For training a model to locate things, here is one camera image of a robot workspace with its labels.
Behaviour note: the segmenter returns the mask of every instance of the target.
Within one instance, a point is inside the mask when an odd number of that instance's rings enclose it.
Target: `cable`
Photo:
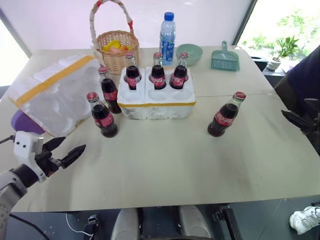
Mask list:
[[[1,141],[0,141],[0,144],[3,144],[4,142],[9,141],[9,140],[15,141],[15,135],[11,135],[11,136],[9,136],[9,137],[1,140]]]
[[[91,236],[89,240],[91,240],[91,239],[93,238],[93,236],[94,236],[93,233],[92,233],[92,234],[89,234],[89,233],[86,233],[85,231],[76,231],[76,230],[74,230],[74,229],[70,226],[70,224],[69,224],[69,221],[68,221],[68,218],[67,218],[67,214],[65,214],[65,220],[66,220],[66,224],[68,224],[68,227],[69,227],[72,231],[74,231],[75,233],[85,234],[85,235],[87,235],[87,236]]]
[[[22,218],[20,218],[20,217],[18,217],[18,216],[16,216],[16,215],[13,215],[13,214],[10,214],[9,216],[12,217],[12,218],[14,218],[14,219],[17,219],[18,221],[23,222],[24,224],[27,224],[27,225],[33,227],[39,234],[41,234],[42,237],[44,237],[45,240],[50,240],[50,238],[49,238],[47,235],[45,235],[45,234],[41,231],[41,229],[40,229],[39,227],[37,227],[36,225],[34,225],[33,223],[31,223],[31,222],[29,222],[29,221],[27,221],[27,220],[24,220],[24,219],[22,219]]]

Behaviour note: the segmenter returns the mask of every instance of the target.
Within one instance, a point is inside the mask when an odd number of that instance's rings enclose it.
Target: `yellow tape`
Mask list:
[[[35,86],[34,88],[27,91],[25,94],[20,96],[16,101],[15,105],[17,105],[19,108],[26,102],[30,101],[34,96],[37,94],[47,90],[50,86],[58,82],[60,79],[65,78],[66,76],[70,75],[74,71],[78,70],[79,68],[83,67],[85,64],[90,62],[91,60],[95,59],[94,56],[85,56],[81,58],[80,60],[76,61],[75,63],[71,64],[70,66],[66,67],[62,71],[58,72],[57,74],[53,75],[52,77],[49,77],[44,82],[40,83],[39,85]]]
[[[172,103],[144,103],[144,104],[122,104],[118,103],[120,107],[123,108],[146,108],[146,107],[187,107],[194,106],[196,104],[193,102],[172,102]]]

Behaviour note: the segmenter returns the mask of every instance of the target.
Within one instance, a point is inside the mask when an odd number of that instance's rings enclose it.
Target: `dustpan handle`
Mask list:
[[[124,14],[126,16],[126,21],[127,21],[128,25],[129,25],[129,28],[130,28],[130,33],[132,33],[134,35],[134,28],[132,27],[133,21],[132,21],[131,17],[129,16],[124,4],[120,0],[98,0],[93,5],[93,8],[92,8],[92,10],[90,12],[90,21],[89,21],[92,43],[93,43],[93,47],[95,49],[99,48],[98,42],[97,42],[97,37],[96,37],[95,25],[94,25],[95,14],[98,11],[100,5],[102,5],[102,4],[104,4],[104,3],[108,2],[108,1],[114,2],[115,4],[118,4],[122,8],[122,10],[123,10],[123,12],[124,12]]]
[[[228,52],[228,43],[227,41],[222,41],[222,52]]]

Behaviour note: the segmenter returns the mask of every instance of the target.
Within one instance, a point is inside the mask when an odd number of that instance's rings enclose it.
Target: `dustpan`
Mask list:
[[[239,71],[239,56],[233,51],[228,51],[227,41],[222,41],[222,50],[216,50],[211,56],[211,68],[227,71]]]

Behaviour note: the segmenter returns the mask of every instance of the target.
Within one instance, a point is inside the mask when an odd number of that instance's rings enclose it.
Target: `purple object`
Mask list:
[[[27,133],[44,134],[44,131],[30,117],[18,110],[11,119],[11,126],[15,131],[25,131]]]

